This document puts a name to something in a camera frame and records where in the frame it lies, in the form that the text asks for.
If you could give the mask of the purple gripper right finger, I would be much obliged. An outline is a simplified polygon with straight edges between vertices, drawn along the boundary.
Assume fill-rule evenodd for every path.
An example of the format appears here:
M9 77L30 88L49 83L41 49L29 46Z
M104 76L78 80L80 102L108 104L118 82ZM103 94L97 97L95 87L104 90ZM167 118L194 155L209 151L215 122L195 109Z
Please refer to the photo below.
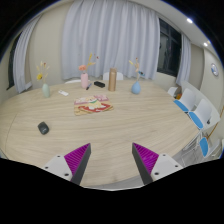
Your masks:
M137 143L132 144L132 154L144 185L182 169L168 154L157 154Z

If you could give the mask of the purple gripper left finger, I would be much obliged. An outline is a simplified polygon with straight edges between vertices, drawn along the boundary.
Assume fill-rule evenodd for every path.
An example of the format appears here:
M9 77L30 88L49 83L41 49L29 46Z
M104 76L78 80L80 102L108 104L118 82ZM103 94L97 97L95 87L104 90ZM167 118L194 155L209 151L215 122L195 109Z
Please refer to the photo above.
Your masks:
M43 169L76 185L81 183L89 157L91 144L87 143L66 155L56 155Z

